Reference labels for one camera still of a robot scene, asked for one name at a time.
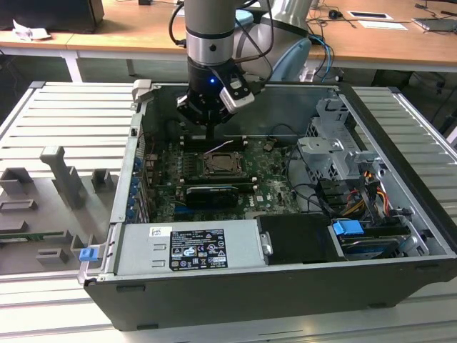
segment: wooden desk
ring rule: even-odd
[[[390,15],[394,21],[411,21],[412,18],[432,18],[427,11],[414,7],[419,0],[327,0],[326,5],[337,6],[347,19],[354,19],[347,11],[381,12]],[[457,6],[440,2],[428,2],[429,10],[438,17],[442,10],[457,11]],[[321,6],[310,11],[308,17],[321,17],[328,20],[323,28],[326,42],[333,47],[336,55],[334,66],[368,67],[373,69],[403,69],[457,71],[457,35],[424,33],[415,23],[403,24],[408,31],[365,29],[357,21],[352,21],[354,29],[346,21],[328,19],[328,8]],[[320,33],[317,24],[310,23],[316,34]],[[314,46],[310,60],[323,58],[323,49]]]
[[[186,55],[186,50],[176,46],[169,36],[173,4],[139,6],[137,0],[104,0],[103,3],[105,17],[96,33],[74,34],[67,49]],[[184,18],[176,18],[175,36],[185,38],[185,30]]]
[[[395,21],[410,21],[413,17],[431,17],[416,9],[421,0],[326,0],[338,6],[347,19],[348,10],[385,12]],[[457,11],[457,6],[439,2],[428,3],[439,16],[441,10]],[[118,2],[104,0],[105,17],[95,34],[55,34],[43,42],[22,42],[11,32],[0,31],[0,49],[5,54],[60,56],[65,58],[73,81],[82,81],[78,58],[127,59],[129,73],[134,74],[134,59],[185,61],[186,50],[175,46],[168,34],[168,22],[173,4],[155,3],[139,6],[136,0]],[[328,8],[311,11],[309,18],[328,19]],[[333,66],[346,68],[395,69],[410,71],[457,72],[457,36],[423,32],[415,24],[403,24],[408,31],[365,29],[352,21],[357,29],[345,21],[330,21],[323,29],[336,58]],[[317,33],[316,24],[310,27]],[[185,37],[183,18],[176,18],[175,36]],[[315,69],[323,58],[321,46],[313,46],[308,61]]]

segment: warning label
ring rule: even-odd
[[[170,269],[227,268],[224,230],[172,231],[170,234]]]

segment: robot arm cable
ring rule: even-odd
[[[258,44],[252,39],[251,35],[247,32],[247,30],[243,27],[243,25],[241,25],[240,21],[238,19],[235,19],[235,22],[238,25],[238,27],[243,31],[243,33],[246,35],[246,38],[251,42],[252,46],[254,48],[256,48],[259,55],[262,54],[262,50],[260,49]],[[270,69],[270,74],[264,81],[264,83],[266,84],[268,81],[270,81],[271,77],[273,76],[273,67],[271,66],[270,61],[265,56],[263,57],[263,59],[268,64],[268,67]]]
[[[169,35],[170,35],[170,38],[171,40],[173,41],[173,43],[175,43],[176,45],[178,46],[182,46],[182,47],[186,47],[186,40],[185,39],[182,39],[182,40],[177,40],[176,38],[174,38],[174,34],[173,34],[173,23],[174,23],[174,19],[176,18],[176,15],[178,15],[178,12],[184,7],[184,2],[181,2],[173,11],[173,14],[171,15],[171,18],[170,18],[170,22],[169,22]]]
[[[244,63],[244,62],[248,62],[248,61],[255,61],[256,59],[261,59],[262,57],[266,56],[273,49],[273,45],[274,45],[274,25],[273,25],[273,14],[271,13],[270,0],[266,0],[266,5],[268,7],[268,13],[270,14],[270,22],[271,22],[270,23],[270,30],[271,30],[271,33],[270,33],[270,35],[271,35],[270,46],[264,52],[259,52],[259,55],[242,57],[240,59],[236,59],[235,63],[238,64],[238,63]]]

